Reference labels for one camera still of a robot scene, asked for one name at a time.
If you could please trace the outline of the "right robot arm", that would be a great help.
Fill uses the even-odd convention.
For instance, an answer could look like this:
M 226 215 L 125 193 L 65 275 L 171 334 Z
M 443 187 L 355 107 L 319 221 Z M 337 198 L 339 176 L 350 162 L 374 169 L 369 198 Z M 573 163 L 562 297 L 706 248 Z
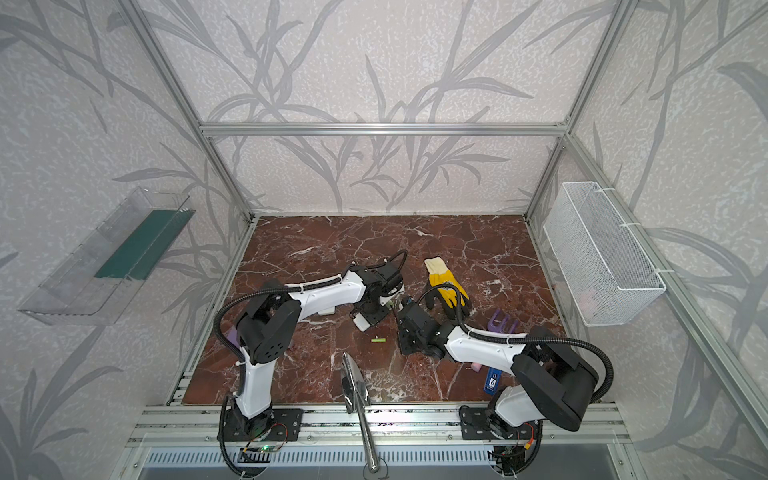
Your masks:
M 496 392 L 485 410 L 488 429 L 498 438 L 541 420 L 577 431 L 588 406 L 613 383 L 613 365 L 600 348 L 544 327 L 506 335 L 470 328 L 461 318 L 440 323 L 410 297 L 396 308 L 396 320 L 404 355 L 477 363 L 516 379 L 515 386 Z

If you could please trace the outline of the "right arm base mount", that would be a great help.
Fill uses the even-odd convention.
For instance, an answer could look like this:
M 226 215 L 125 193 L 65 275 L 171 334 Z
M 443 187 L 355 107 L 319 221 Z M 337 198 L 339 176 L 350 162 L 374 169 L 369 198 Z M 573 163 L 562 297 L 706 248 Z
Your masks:
M 485 407 L 462 405 L 458 410 L 463 440 L 514 440 L 524 444 L 535 443 L 539 428 L 530 422 L 511 426 Z

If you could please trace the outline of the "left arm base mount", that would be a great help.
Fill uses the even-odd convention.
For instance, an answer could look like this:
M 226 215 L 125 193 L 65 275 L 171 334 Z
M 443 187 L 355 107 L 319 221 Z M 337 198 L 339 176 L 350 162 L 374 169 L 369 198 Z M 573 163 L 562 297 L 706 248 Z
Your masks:
M 217 439 L 224 442 L 295 442 L 298 440 L 303 413 L 299 408 L 269 408 L 248 419 L 237 407 L 231 407 L 220 417 Z

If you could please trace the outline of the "red white remote control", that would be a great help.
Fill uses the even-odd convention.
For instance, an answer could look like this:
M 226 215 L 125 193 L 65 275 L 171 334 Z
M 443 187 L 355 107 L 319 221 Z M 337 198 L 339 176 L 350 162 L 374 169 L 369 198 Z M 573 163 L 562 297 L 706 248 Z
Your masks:
M 353 323 L 356 326 L 356 328 L 361 332 L 365 332 L 371 327 L 371 324 L 369 323 L 369 321 L 361 313 L 356 313 L 353 316 Z

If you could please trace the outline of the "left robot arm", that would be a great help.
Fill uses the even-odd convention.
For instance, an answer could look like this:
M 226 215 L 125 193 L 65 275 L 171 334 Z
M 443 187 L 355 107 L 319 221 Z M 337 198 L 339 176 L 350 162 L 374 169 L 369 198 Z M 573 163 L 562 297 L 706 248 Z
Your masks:
M 239 386 L 234 399 L 241 417 L 247 422 L 268 418 L 275 364 L 300 321 L 350 305 L 353 323 L 364 332 L 389 315 L 392 299 L 403 290 L 401 268 L 387 260 L 351 265 L 341 274 L 301 284 L 270 280 L 224 305 L 212 331 L 236 357 Z

